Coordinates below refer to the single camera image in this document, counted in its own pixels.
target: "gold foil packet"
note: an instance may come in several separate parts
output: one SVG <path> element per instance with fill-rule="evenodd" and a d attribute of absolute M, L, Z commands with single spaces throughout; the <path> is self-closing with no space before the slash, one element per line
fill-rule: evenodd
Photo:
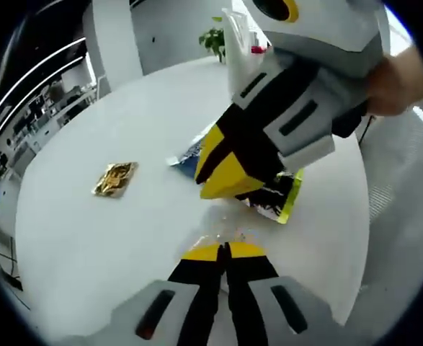
<path fill-rule="evenodd" d="M 139 164 L 137 162 L 107 165 L 105 173 L 99 179 L 92 192 L 96 196 L 121 197 L 138 167 Z"/>

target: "human hand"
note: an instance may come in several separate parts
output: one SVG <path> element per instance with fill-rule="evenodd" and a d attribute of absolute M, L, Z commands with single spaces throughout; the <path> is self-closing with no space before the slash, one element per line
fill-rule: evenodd
<path fill-rule="evenodd" d="M 423 62 L 415 47 L 387 56 L 368 76 L 368 112 L 399 115 L 423 99 Z"/>

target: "white wall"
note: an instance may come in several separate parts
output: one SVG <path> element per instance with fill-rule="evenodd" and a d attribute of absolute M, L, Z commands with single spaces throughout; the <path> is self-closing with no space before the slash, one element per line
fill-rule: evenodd
<path fill-rule="evenodd" d="M 89 79 L 91 80 L 91 85 L 94 86 L 97 83 L 96 74 L 94 72 L 93 65 L 91 63 L 91 57 L 89 56 L 89 53 L 86 53 L 84 57 L 84 64 L 88 68 L 89 73 Z"/>
<path fill-rule="evenodd" d="M 74 87 L 83 87 L 91 83 L 91 77 L 85 60 L 74 68 L 61 75 L 64 92 L 71 91 Z"/>
<path fill-rule="evenodd" d="M 208 55 L 198 38 L 231 0 L 149 0 L 132 9 L 144 74 Z"/>
<path fill-rule="evenodd" d="M 95 55 L 96 65 L 102 62 L 111 91 L 142 77 L 128 0 L 92 0 L 83 16 L 83 26 L 91 60 L 94 62 Z M 94 39 L 99 54 L 94 52 Z M 93 66 L 101 76 L 100 66 Z"/>
<path fill-rule="evenodd" d="M 86 11 L 83 13 L 83 33 L 86 38 L 86 49 L 88 50 L 91 59 L 91 65 L 94 71 L 96 80 L 105 75 L 104 65 L 102 64 L 101 54 L 97 46 L 96 28 L 94 26 L 93 5 L 89 4 Z"/>

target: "black cable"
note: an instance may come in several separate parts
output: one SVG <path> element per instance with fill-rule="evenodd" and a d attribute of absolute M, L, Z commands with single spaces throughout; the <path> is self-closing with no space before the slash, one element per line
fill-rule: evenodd
<path fill-rule="evenodd" d="M 16 262 L 16 263 L 17 263 L 17 261 L 16 261 L 14 258 L 11 258 L 10 256 L 6 256 L 5 254 L 2 254 L 1 252 L 0 252 L 0 256 L 2 256 L 2 257 L 4 257 L 4 258 L 7 258 L 8 260 L 10 260 L 10 261 L 13 261 L 13 262 Z"/>
<path fill-rule="evenodd" d="M 370 127 L 371 122 L 373 121 L 373 119 L 374 119 L 374 117 L 372 115 L 370 115 L 370 119 L 368 119 L 368 123 L 367 123 L 367 126 L 365 127 L 365 130 L 363 131 L 362 137 L 360 137 L 360 140 L 358 141 L 358 145 L 359 146 L 362 145 L 363 138 L 365 137 L 365 135 L 366 135 L 366 133 L 368 131 L 368 128 Z"/>
<path fill-rule="evenodd" d="M 30 311 L 30 308 L 27 306 L 27 304 L 26 303 L 24 303 L 23 301 L 22 301 L 22 299 L 21 298 L 19 298 L 18 296 L 17 296 L 17 294 L 11 289 L 11 288 L 8 288 L 10 291 L 11 291 L 11 293 L 12 294 L 14 294 L 14 296 L 17 298 L 17 300 L 18 301 L 20 301 L 21 303 L 22 303 L 22 305 L 23 306 L 25 306 L 26 308 L 27 308 L 27 310 L 28 311 Z"/>
<path fill-rule="evenodd" d="M 12 236 L 9 237 L 9 246 L 11 247 L 11 276 L 14 272 L 14 253 L 13 253 L 13 242 L 12 242 Z"/>

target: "red object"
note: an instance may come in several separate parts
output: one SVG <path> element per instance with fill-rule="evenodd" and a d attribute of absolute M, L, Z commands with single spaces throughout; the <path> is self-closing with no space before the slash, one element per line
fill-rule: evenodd
<path fill-rule="evenodd" d="M 253 45 L 251 47 L 251 52 L 253 54 L 264 54 L 264 53 L 266 53 L 266 48 L 259 47 L 258 45 Z"/>

